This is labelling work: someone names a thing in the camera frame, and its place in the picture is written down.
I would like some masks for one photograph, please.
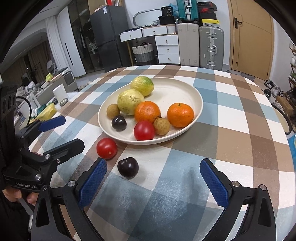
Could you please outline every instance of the black cable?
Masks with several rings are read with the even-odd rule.
[[[23,100],[26,101],[26,102],[28,103],[28,105],[29,105],[29,108],[30,108],[30,116],[29,116],[29,120],[28,120],[28,123],[27,123],[27,125],[29,125],[30,120],[31,120],[31,117],[32,117],[32,106],[31,106],[30,102],[29,102],[25,97],[17,96],[16,99],[18,99],[18,98],[19,98],[19,99],[23,99]]]

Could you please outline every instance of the human hand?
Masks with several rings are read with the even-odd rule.
[[[18,189],[12,188],[11,186],[8,186],[2,192],[4,196],[11,202],[17,202],[18,199],[22,197],[22,192]],[[27,202],[35,206],[37,198],[38,198],[38,193],[30,193],[27,196]]]

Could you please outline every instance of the yellow bag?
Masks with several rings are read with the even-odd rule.
[[[46,81],[50,81],[50,80],[52,80],[52,78],[53,78],[52,74],[49,73],[49,74],[45,77],[45,80],[46,80]]]
[[[48,105],[35,119],[31,120],[30,123],[34,122],[35,120],[40,121],[47,121],[50,120],[54,114],[57,112],[54,103]]]

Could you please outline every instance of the black refrigerator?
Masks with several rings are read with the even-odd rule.
[[[119,34],[128,30],[124,7],[105,6],[90,16],[96,45],[106,72],[131,66],[126,42]]]

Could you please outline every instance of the glass door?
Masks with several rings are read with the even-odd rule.
[[[86,73],[103,69],[90,22],[87,0],[73,0],[68,5],[76,46]]]

